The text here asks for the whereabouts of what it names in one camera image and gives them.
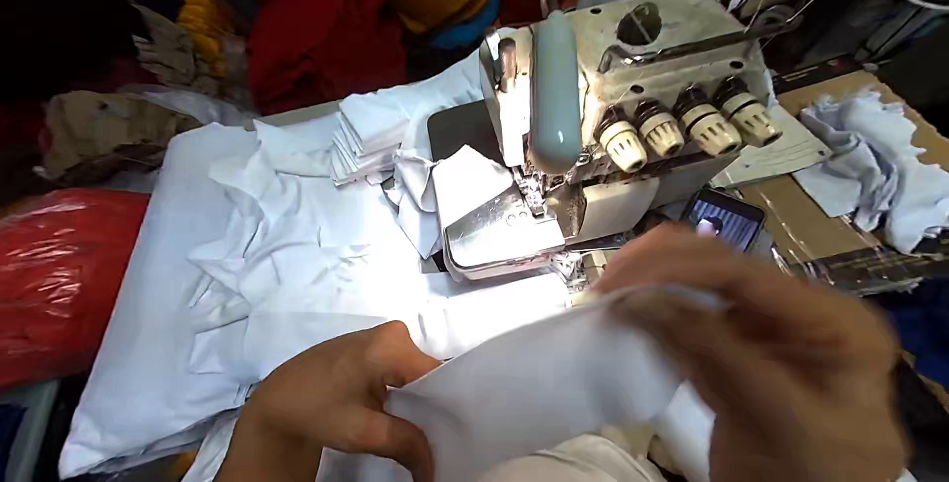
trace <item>hand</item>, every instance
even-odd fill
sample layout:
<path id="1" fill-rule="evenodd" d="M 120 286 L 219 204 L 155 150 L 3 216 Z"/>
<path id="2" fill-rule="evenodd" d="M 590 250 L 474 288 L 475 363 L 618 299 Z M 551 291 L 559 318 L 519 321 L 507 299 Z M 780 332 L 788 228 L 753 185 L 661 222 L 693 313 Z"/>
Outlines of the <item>hand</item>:
<path id="1" fill-rule="evenodd" d="M 423 354 L 397 321 L 297 354 L 261 382 L 245 405 L 218 482 L 312 482 L 323 447 L 391 458 L 415 482 L 431 482 L 425 434 L 383 407 L 387 386 L 401 387 L 435 367 L 438 361 Z"/>
<path id="2" fill-rule="evenodd" d="M 596 289 L 663 283 L 733 304 L 712 312 L 657 291 L 616 309 L 658 340 L 716 412 L 713 482 L 899 476 L 905 438 L 888 376 L 897 345 L 870 304 L 672 225 L 624 246 Z"/>

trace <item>light gray handle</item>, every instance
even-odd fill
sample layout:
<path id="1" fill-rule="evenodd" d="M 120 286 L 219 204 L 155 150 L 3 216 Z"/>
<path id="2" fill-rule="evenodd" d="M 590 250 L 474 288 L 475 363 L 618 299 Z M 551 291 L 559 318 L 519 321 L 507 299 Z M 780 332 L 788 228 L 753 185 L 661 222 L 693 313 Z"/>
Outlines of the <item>light gray handle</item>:
<path id="1" fill-rule="evenodd" d="M 576 163 L 583 146 L 577 39 L 560 11 L 537 24 L 532 70 L 530 160 L 544 173 L 563 174 Z"/>

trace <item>phone screen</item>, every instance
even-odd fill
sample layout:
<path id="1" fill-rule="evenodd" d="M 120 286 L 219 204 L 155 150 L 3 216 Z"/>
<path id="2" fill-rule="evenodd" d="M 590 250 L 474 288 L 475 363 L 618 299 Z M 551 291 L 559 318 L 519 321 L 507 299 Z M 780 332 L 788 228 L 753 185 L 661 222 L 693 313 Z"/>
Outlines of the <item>phone screen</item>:
<path id="1" fill-rule="evenodd" d="M 699 232 L 714 233 L 718 239 L 744 251 L 752 245 L 763 216 L 754 206 L 709 191 L 695 200 L 688 220 Z"/>

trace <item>overlock sewing machine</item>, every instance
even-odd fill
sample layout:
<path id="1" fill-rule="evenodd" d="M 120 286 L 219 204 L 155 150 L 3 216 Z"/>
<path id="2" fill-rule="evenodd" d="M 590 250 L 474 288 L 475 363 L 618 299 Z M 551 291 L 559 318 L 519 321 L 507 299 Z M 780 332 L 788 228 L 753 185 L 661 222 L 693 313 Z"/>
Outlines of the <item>overlock sewing machine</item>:
<path id="1" fill-rule="evenodd" d="M 553 3 L 544 20 L 480 47 L 483 105 L 514 184 L 443 229 L 457 280 L 535 268 L 565 245 L 628 231 L 648 209 L 691 197 L 744 145 L 781 136 L 757 39 L 792 23 L 746 28 L 716 0 L 566 14 Z"/>

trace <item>blue fabric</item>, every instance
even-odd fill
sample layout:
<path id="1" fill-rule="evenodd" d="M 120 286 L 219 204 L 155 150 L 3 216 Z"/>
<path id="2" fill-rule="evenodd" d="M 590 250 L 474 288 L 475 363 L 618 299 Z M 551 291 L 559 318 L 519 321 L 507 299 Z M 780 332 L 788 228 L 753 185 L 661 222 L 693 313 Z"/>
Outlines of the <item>blue fabric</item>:
<path id="1" fill-rule="evenodd" d="M 9 450 L 13 447 L 16 432 L 23 422 L 27 409 L 15 404 L 0 404 L 0 482 L 6 478 Z"/>
<path id="2" fill-rule="evenodd" d="M 500 10 L 501 0 L 488 0 L 488 5 L 484 6 L 477 15 L 438 32 L 428 41 L 428 44 L 443 50 L 470 45 L 484 37 L 485 29 L 497 20 Z"/>
<path id="3" fill-rule="evenodd" d="M 949 387 L 949 280 L 927 280 L 911 293 L 870 297 L 886 310 L 916 370 Z"/>

